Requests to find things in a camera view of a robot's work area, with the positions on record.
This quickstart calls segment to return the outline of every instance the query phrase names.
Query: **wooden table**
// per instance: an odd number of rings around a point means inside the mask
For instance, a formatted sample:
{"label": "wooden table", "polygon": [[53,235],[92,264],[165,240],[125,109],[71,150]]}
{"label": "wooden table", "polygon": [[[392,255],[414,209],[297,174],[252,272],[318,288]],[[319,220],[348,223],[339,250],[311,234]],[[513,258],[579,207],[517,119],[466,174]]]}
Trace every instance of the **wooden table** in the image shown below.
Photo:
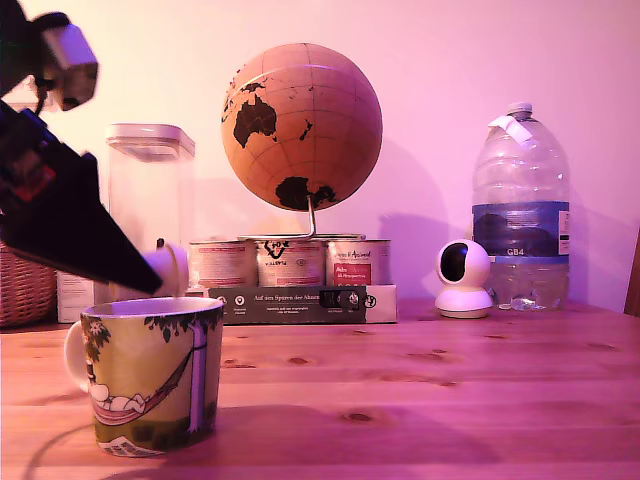
{"label": "wooden table", "polygon": [[225,327],[217,433],[94,443],[64,327],[2,336],[2,479],[639,479],[640,319],[592,307]]}

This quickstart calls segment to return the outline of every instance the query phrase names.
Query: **illustrated mug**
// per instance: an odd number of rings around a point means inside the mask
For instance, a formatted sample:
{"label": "illustrated mug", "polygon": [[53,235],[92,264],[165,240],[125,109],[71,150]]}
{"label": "illustrated mug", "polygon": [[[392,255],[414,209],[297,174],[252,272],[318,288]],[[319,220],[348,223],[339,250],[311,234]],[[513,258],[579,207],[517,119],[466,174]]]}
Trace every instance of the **illustrated mug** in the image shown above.
{"label": "illustrated mug", "polygon": [[127,457],[213,432],[223,303],[197,297],[96,305],[65,339],[67,371],[89,393],[98,446]]}

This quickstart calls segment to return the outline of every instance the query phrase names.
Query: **plastic water bottle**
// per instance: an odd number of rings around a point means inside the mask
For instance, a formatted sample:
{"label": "plastic water bottle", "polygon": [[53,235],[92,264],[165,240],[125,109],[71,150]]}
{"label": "plastic water bottle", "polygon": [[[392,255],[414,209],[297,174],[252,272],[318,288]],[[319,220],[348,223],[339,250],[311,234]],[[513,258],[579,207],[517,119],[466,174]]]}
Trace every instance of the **plastic water bottle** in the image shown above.
{"label": "plastic water bottle", "polygon": [[489,124],[473,176],[474,241],[499,308],[561,308],[569,290],[569,179],[562,148],[530,103]]}

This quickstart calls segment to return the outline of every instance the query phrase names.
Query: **security camera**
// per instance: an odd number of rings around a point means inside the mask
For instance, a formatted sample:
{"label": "security camera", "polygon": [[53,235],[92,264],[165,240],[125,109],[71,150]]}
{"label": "security camera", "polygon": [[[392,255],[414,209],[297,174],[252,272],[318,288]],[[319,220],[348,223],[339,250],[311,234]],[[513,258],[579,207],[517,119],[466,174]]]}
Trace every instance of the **security camera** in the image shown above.
{"label": "security camera", "polygon": [[489,277],[487,252],[466,239],[447,243],[436,257],[438,278],[444,289],[436,298],[440,314],[452,318],[481,318],[493,305],[482,285]]}

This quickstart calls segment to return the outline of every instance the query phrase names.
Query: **cardboard box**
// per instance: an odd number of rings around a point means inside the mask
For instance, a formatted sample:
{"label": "cardboard box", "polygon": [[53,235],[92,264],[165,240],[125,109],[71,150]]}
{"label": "cardboard box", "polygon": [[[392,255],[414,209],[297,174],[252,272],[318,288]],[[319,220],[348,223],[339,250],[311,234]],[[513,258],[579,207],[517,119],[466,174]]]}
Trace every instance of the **cardboard box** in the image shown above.
{"label": "cardboard box", "polygon": [[225,325],[395,323],[396,286],[238,287],[191,290],[225,302]]}
{"label": "cardboard box", "polygon": [[80,313],[108,301],[108,286],[66,272],[58,275],[58,323],[75,323]]}

